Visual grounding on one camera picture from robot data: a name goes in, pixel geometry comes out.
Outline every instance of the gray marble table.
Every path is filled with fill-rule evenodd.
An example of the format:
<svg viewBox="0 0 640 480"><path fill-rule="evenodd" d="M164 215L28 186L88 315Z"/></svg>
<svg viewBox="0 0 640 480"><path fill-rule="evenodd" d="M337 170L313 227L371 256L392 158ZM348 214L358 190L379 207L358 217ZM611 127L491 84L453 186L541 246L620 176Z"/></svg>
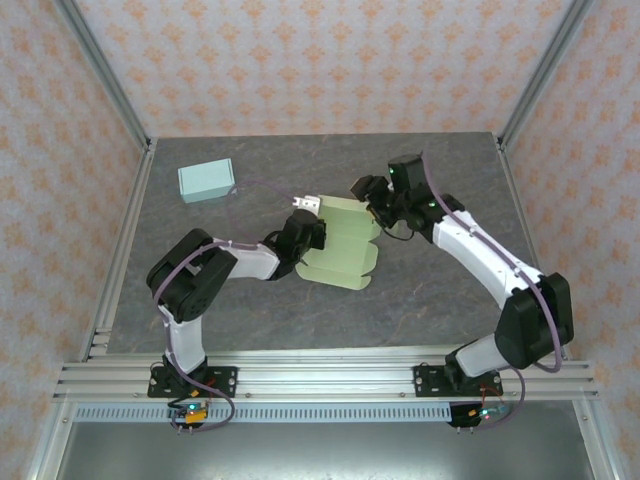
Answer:
<svg viewBox="0 0 640 480"><path fill-rule="evenodd" d="M257 241L292 207L263 187L224 201L185 204L177 169L230 157L236 181L259 179L290 193L350 197L353 181L386 173L387 161L426 149L442 192L456 196L499 242L530 262L524 232L490 133L318 135L161 139L147 184L109 353L161 352L149 269L189 230ZM461 343L493 331L499 309L460 264L416 236L385 236L371 284L361 291L310 283L228 281L205 314L208 350L341 348Z"/></svg>

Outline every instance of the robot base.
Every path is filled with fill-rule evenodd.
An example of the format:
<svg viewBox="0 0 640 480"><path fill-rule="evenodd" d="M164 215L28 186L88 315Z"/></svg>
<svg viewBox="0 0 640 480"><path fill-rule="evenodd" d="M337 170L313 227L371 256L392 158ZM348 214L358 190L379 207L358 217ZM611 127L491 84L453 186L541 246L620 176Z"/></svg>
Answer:
<svg viewBox="0 0 640 480"><path fill-rule="evenodd" d="M486 397L497 396L491 389L500 395L502 381L498 372L488 372L473 379L473 383L454 389L447 379L444 366L418 365L413 367L413 386L416 397L481 397L481 385L490 387L484 394Z"/></svg>
<svg viewBox="0 0 640 480"><path fill-rule="evenodd" d="M163 364L151 369L149 388L147 396L149 398L182 398L191 397L191 392L198 390L197 397L208 397L208 392L198 389L185 381L165 356L162 357ZM220 390L230 398L236 394L238 383L237 367L210 367L205 360L202 365L189 374L194 380L209 385Z"/></svg>

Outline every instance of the aluminum frame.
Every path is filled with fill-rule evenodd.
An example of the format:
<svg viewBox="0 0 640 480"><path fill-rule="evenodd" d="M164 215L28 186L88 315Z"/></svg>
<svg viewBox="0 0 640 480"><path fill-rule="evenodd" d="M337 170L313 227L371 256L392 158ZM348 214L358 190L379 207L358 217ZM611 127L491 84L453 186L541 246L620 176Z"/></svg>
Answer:
<svg viewBox="0 0 640 480"><path fill-rule="evenodd" d="M124 89L118 81L118 77L116 77L111 69L106 55L100 48L98 41L84 19L78 4L75 0L54 1L58 6L58 10L67 21L69 28L76 35L89 63L127 126L127 130L129 130L129 133L140 148L145 148L149 143L149 136L146 134L136 111L131 106Z"/></svg>
<svg viewBox="0 0 640 480"><path fill-rule="evenodd" d="M79 355L79 361L86 361L96 340L100 340L100 334L108 334L113 326L113 321L118 306L118 298L122 290L122 283L126 272L133 238L142 208L142 200L153 164L153 156L157 145L157 138L152 139L142 152L138 163L138 170L129 191L127 207L122 215L118 230L118 239L114 246L109 271L104 279L101 294L96 304L92 326L88 329L83 341L83 347ZM103 341L106 351L107 341Z"/></svg>
<svg viewBox="0 0 640 480"><path fill-rule="evenodd" d="M63 368L41 440L29 471L29 479L55 478L61 466L75 412L87 401L112 404L150 402L146 398L148 367L158 360L156 355L107 355L109 333L122 287L135 226L151 168L155 141L146 133L126 98L115 74L91 33L75 0L55 0L83 50L96 70L105 89L122 115L134 139L145 147L127 210L122 219L111 268L105 278L103 294L98 302L93 328L88 332L80 355L81 363ZM531 81L499 138L499 153L509 187L518 208L532 255L535 250L526 224L519 196L509 170L506 150L517 136L562 54L579 28L593 0L575 0L547 48ZM443 363L443 357L455 346L386 347L354 350L294 350L284 352L229 352L209 355L212 364L234 364L241 367L238 403L309 402L415 402L449 401L452 398L417 399L413 393L410 367L427 361ZM568 361L556 375L536 369L524 371L527 400L572 400L585 447L596 478L624 479L612 437L607 413L599 401L597 385L589 362ZM509 395L518 398L519 382L508 372L504 386Z"/></svg>
<svg viewBox="0 0 640 480"><path fill-rule="evenodd" d="M593 4L593 0L574 0L564 19L560 22L560 27L556 31L551 43L547 47L540 63L536 67L529 83L520 96L516 108L509 117L507 124L500 134L500 144L508 148L523 126L529 113L543 92L545 86L553 76L553 73L560 63L562 56L569 47L575 33L582 25L582 19Z"/></svg>

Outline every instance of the patterned wall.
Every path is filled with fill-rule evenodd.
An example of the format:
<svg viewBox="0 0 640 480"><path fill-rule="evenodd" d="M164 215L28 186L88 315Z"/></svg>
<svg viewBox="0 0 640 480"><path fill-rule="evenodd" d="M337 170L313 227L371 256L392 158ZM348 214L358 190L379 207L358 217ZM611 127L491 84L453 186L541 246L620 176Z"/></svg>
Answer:
<svg viewBox="0 0 640 480"><path fill-rule="evenodd" d="M79 3L147 132L180 137L499 132L571 2Z"/></svg>
<svg viewBox="0 0 640 480"><path fill-rule="evenodd" d="M640 472L640 8L596 1L510 161L546 269L566 273L576 338L596 361Z"/></svg>
<svg viewBox="0 0 640 480"><path fill-rule="evenodd" d="M139 151L51 0L0 2L0 477L77 358Z"/></svg>

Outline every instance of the small box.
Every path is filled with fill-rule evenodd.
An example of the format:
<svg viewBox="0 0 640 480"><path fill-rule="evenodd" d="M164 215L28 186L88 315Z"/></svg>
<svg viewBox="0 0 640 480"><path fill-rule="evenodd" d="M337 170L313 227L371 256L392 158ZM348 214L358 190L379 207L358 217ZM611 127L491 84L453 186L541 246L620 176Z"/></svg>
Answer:
<svg viewBox="0 0 640 480"><path fill-rule="evenodd" d="M224 197L235 185L231 159L180 168L178 181L185 203Z"/></svg>

